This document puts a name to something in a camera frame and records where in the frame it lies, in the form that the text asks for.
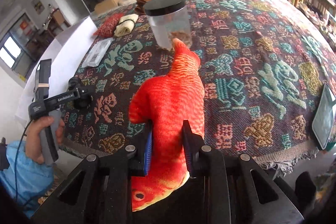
fish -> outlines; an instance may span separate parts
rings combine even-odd
[[[200,59],[173,39],[174,59],[167,75],[147,79],[129,105],[131,123],[152,120],[152,158],[147,176],[131,177],[132,211],[169,196],[189,178],[182,144],[183,120],[204,138],[204,87]]]

human hand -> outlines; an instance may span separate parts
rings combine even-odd
[[[43,128],[50,126],[54,122],[54,118],[51,116],[45,116],[33,121],[27,128],[26,135],[26,156],[31,158],[33,161],[42,164],[44,163],[44,158],[42,155],[42,147],[40,140],[40,132]],[[63,140],[63,129],[65,124],[61,119],[59,121],[58,128],[56,130],[56,139],[60,145]]]

jar lid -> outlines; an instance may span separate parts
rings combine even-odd
[[[143,8],[148,16],[168,15],[185,6],[185,0],[150,0]]]

red patterned bag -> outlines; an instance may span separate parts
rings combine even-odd
[[[116,29],[116,26],[118,25],[118,22],[121,17],[123,17],[123,13],[117,13],[112,16],[110,16],[105,22],[98,28],[97,31],[95,31],[94,35],[99,35],[101,37],[113,37],[114,30]]]

blue jacket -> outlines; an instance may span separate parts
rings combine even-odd
[[[0,182],[7,190],[8,194],[15,199],[15,173],[14,162],[19,141],[12,142],[7,146],[7,159],[9,168],[0,171]],[[30,198],[33,198],[23,208],[23,212],[31,217],[38,209],[38,198],[49,190],[54,182],[53,168],[45,164],[38,164],[28,158],[25,153],[26,142],[22,142],[17,157],[16,177],[17,177],[17,205],[23,206]]]

